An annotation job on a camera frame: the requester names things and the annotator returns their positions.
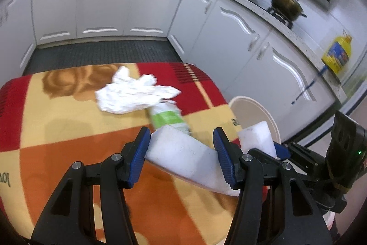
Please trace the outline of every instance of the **blanket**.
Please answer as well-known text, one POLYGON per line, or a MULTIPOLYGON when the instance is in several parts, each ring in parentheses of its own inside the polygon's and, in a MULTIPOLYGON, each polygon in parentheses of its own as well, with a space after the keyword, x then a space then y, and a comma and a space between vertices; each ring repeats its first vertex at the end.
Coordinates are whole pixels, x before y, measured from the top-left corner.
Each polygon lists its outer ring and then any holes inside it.
MULTIPOLYGON (((186 63, 83 66, 13 79, 0 90, 0 208, 14 228, 30 238, 54 188, 75 161, 102 162, 133 141, 142 126, 153 132, 146 110, 102 112, 94 92, 120 66, 130 76, 153 74, 157 84, 182 93, 173 100, 192 136, 213 147, 222 127, 238 142, 241 127, 210 78, 186 63)), ((237 198, 216 194, 173 177, 146 162, 125 198, 140 245, 214 245, 228 233, 237 198)), ((99 186, 94 187, 97 238, 105 241, 99 186)))

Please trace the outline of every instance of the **white wall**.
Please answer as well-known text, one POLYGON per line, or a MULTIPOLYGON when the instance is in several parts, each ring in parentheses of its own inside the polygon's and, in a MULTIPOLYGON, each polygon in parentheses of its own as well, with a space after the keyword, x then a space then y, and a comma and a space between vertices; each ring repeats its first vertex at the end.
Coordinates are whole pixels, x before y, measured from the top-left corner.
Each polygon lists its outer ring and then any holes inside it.
MULTIPOLYGON (((270 6, 271 0, 263 0, 270 6)), ((320 57, 343 30, 352 35, 352 56, 340 78, 346 79, 367 43, 367 0, 331 0, 324 9, 313 0, 300 0, 307 18, 299 17, 293 31, 320 57)))

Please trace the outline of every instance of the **white cabinet door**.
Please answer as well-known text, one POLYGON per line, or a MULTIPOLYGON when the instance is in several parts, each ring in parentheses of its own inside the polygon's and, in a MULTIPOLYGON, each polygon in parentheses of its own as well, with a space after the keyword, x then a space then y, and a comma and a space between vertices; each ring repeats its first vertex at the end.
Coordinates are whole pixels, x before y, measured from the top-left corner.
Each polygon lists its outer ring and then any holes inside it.
POLYGON ((243 6, 231 0, 218 0, 187 62, 202 69, 223 92, 269 30, 269 24, 243 6))
POLYGON ((77 0, 77 37, 122 36, 129 0, 77 0))
POLYGON ((0 87, 22 75, 36 42, 31 0, 0 1, 0 87))
POLYGON ((316 74, 296 47, 274 30, 224 95, 227 101, 243 95, 262 104, 273 116, 284 141, 335 101, 327 85, 318 79, 295 104, 291 104, 316 74))
POLYGON ((76 0, 33 0, 37 44, 76 38, 76 0))
POLYGON ((166 37, 180 0, 131 0, 125 35, 166 37))
POLYGON ((181 0, 168 40, 185 61, 217 0, 181 0))

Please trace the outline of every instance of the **kitchen floor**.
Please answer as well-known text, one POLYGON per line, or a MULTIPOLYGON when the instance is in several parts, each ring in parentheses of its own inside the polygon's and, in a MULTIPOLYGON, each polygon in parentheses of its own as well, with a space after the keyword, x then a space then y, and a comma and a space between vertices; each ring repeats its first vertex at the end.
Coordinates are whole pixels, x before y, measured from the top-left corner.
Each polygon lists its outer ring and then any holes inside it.
POLYGON ((88 42, 36 49, 24 75, 87 65, 181 62, 168 41, 88 42))

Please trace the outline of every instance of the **oil bottle label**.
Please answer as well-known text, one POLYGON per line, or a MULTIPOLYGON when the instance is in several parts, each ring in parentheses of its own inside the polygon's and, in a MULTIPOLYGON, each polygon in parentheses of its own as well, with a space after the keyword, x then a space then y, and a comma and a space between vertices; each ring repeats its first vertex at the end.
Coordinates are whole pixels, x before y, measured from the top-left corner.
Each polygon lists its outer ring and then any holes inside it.
POLYGON ((329 51, 327 52, 327 56, 332 59, 333 63, 335 63, 340 69, 349 60, 348 54, 346 54, 344 48, 342 48, 338 42, 334 42, 334 44, 330 47, 329 51))

